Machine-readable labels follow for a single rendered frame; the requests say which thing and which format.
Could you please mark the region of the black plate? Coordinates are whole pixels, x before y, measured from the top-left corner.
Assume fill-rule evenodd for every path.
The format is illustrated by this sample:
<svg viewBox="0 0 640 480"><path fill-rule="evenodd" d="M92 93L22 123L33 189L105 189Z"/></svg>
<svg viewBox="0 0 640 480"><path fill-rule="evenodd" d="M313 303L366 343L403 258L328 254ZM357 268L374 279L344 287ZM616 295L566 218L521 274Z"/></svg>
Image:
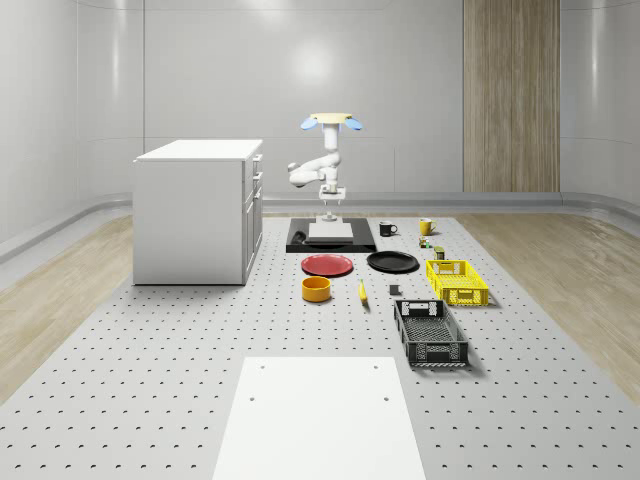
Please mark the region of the black plate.
<svg viewBox="0 0 640 480"><path fill-rule="evenodd" d="M378 251L367 257L368 265L374 270L391 274L411 273L419 269L418 260L399 251Z"/></svg>

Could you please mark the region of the white cabinet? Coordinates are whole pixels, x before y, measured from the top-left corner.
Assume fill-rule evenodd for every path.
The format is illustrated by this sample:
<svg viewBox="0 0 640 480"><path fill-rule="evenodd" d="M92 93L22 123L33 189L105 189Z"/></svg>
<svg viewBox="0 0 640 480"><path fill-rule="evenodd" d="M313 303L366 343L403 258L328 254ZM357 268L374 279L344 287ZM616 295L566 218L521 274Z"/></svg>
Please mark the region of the white cabinet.
<svg viewBox="0 0 640 480"><path fill-rule="evenodd" d="M246 283L262 236L261 150L259 139L176 140L134 161L134 283Z"/></svg>

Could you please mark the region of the dark grey basket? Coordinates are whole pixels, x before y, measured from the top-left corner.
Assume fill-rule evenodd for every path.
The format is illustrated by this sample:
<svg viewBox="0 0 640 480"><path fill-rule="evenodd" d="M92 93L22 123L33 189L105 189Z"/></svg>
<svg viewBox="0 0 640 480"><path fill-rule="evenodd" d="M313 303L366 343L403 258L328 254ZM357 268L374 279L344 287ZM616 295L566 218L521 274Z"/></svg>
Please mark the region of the dark grey basket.
<svg viewBox="0 0 640 480"><path fill-rule="evenodd" d="M396 300L394 317L410 365L468 364L468 339L444 301Z"/></svg>

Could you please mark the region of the yellow basket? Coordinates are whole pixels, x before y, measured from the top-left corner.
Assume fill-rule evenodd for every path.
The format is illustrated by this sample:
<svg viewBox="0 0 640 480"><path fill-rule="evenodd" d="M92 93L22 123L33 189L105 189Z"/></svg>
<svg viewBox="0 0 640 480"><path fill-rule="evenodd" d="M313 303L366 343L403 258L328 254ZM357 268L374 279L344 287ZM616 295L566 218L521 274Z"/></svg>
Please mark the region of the yellow basket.
<svg viewBox="0 0 640 480"><path fill-rule="evenodd" d="M426 276L437 298L449 305L488 304L488 286L466 260L428 260Z"/></svg>

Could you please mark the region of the yellow bowl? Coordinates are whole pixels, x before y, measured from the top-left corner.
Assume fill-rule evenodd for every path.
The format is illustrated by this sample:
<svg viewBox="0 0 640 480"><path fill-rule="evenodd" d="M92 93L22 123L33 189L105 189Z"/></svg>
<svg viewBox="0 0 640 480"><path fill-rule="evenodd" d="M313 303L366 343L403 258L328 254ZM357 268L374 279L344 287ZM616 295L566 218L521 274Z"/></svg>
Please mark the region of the yellow bowl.
<svg viewBox="0 0 640 480"><path fill-rule="evenodd" d="M331 297L331 281L322 276L310 276L302 281L302 298L308 302L321 303Z"/></svg>

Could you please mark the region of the white board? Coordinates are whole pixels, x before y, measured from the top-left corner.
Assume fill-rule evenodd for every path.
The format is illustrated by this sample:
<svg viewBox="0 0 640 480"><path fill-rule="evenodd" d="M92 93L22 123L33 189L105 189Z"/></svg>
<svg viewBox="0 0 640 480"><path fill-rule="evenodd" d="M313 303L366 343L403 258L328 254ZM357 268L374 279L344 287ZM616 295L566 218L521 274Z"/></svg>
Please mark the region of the white board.
<svg viewBox="0 0 640 480"><path fill-rule="evenodd" d="M394 359L246 358L213 480L425 480Z"/></svg>

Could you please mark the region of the red plate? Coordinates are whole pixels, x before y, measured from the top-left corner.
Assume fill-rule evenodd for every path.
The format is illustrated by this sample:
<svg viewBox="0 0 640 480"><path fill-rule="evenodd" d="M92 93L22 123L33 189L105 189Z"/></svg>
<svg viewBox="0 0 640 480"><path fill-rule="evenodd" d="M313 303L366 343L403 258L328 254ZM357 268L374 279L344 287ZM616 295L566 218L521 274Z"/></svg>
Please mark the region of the red plate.
<svg viewBox="0 0 640 480"><path fill-rule="evenodd" d="M308 275L329 278L349 274L353 270L353 263L342 255L317 254L304 258L301 268Z"/></svg>

